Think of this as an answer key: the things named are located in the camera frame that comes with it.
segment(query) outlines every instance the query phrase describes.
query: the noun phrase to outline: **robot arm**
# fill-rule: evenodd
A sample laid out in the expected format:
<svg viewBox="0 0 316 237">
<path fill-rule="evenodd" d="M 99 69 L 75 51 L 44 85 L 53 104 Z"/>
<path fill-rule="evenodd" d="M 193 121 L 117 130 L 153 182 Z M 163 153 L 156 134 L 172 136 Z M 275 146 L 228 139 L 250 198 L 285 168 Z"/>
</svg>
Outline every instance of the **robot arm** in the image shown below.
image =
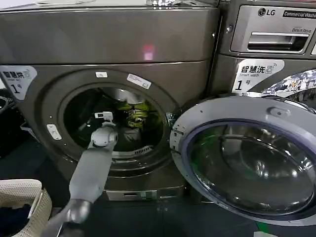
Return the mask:
<svg viewBox="0 0 316 237">
<path fill-rule="evenodd" d="M 65 222 L 82 223 L 90 206 L 100 197 L 112 163 L 112 152 L 118 134 L 111 123 L 95 130 L 91 142 L 80 157 L 70 180 L 70 200 L 65 208 L 50 219 L 41 237 L 57 237 Z"/>
</svg>

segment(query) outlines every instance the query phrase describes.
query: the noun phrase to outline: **laundry basket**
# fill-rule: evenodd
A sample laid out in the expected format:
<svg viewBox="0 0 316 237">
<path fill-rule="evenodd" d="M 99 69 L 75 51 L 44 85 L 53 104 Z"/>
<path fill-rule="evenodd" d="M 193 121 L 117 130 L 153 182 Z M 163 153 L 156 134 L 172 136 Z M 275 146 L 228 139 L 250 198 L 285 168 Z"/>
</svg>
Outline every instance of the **laundry basket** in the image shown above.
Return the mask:
<svg viewBox="0 0 316 237">
<path fill-rule="evenodd" d="M 29 204 L 31 211 L 25 227 L 13 237 L 40 237 L 52 209 L 46 189 L 34 179 L 0 180 L 0 207 Z"/>
</svg>

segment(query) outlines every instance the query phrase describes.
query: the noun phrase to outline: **label sticker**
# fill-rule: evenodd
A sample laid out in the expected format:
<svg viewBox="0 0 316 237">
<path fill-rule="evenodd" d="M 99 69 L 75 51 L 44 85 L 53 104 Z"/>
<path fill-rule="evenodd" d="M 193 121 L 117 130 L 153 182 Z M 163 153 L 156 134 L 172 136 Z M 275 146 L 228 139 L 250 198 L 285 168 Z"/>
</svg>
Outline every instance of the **label sticker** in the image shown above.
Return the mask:
<svg viewBox="0 0 316 237">
<path fill-rule="evenodd" d="M 316 19 L 316 12 L 314 12 L 314 11 L 285 10 L 284 13 L 283 13 L 283 17 Z"/>
<path fill-rule="evenodd" d="M 134 74 L 128 74 L 128 77 L 127 77 L 127 80 L 136 84 L 136 85 L 139 85 L 141 86 L 142 88 L 145 88 L 145 89 L 149 89 L 149 87 L 151 86 L 151 82 L 150 81 L 147 81 L 139 76 L 136 76 Z"/>
<path fill-rule="evenodd" d="M 25 94 L 37 76 L 37 71 L 31 66 L 0 66 L 2 78 L 7 83 L 15 98 L 24 100 Z"/>
<path fill-rule="evenodd" d="M 107 72 L 95 72 L 95 76 L 97 78 L 107 78 L 108 77 L 108 73 Z"/>
<path fill-rule="evenodd" d="M 52 136 L 53 139 L 55 140 L 61 140 L 62 137 L 56 127 L 56 125 L 54 124 L 47 124 L 46 125 L 48 132 L 50 133 L 50 135 Z"/>
<path fill-rule="evenodd" d="M 141 196 L 142 198 L 146 198 L 146 191 L 141 191 L 141 192 L 140 192 L 140 196 Z"/>
<path fill-rule="evenodd" d="M 239 63 L 232 92 L 247 92 L 283 68 L 283 60 L 245 59 Z"/>
</svg>

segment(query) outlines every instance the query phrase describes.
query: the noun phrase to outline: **washing machine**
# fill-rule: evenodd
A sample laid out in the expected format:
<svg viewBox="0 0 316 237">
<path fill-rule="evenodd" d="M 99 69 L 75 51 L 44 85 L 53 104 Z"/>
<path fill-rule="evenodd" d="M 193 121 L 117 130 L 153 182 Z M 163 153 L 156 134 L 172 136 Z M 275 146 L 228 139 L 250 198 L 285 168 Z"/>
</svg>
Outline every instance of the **washing machine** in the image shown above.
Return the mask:
<svg viewBox="0 0 316 237">
<path fill-rule="evenodd" d="M 75 2 L 0 11 L 3 82 L 67 179 L 91 133 L 111 119 L 119 142 L 109 200 L 180 197 L 170 131 L 205 92 L 217 1 Z"/>
<path fill-rule="evenodd" d="M 315 1 L 221 1 L 219 8 L 214 98 L 175 122 L 175 163 L 226 210 L 274 225 L 314 225 Z"/>
</svg>

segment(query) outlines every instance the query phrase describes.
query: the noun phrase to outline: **washing machine door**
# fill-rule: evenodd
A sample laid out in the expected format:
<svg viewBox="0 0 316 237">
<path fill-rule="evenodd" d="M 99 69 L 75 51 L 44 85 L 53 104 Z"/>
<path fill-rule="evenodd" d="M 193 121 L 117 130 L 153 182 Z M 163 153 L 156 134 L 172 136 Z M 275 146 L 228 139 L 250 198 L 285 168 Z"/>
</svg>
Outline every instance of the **washing machine door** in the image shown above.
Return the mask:
<svg viewBox="0 0 316 237">
<path fill-rule="evenodd" d="M 260 222 L 316 224 L 316 115 L 294 103 L 225 97 L 175 122 L 173 159 L 219 206 Z"/>
</svg>

